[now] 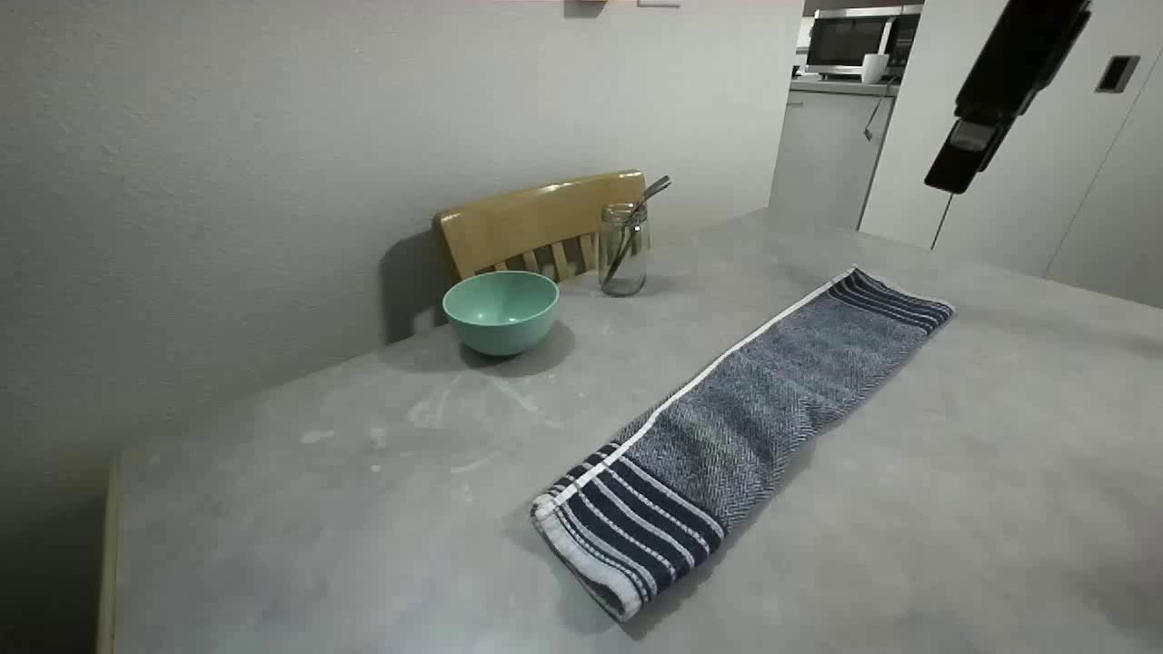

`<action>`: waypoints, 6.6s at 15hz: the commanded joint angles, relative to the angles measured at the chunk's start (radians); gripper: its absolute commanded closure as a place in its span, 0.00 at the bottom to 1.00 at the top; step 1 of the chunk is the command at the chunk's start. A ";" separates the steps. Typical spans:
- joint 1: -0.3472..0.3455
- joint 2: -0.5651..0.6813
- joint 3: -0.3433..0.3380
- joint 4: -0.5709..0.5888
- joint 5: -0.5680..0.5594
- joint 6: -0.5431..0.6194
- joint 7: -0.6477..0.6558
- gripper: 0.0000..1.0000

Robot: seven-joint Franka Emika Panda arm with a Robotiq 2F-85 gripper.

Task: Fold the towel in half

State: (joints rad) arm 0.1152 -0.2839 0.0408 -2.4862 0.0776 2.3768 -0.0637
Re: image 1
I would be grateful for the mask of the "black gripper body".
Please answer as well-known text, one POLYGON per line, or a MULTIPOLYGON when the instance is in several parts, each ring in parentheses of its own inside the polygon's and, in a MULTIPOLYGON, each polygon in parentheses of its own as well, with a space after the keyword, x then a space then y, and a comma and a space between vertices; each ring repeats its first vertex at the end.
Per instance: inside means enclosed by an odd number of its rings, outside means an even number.
POLYGON ((1008 0, 961 95, 927 184, 968 191, 1016 119, 1059 77, 1091 20, 1091 0, 1008 0))

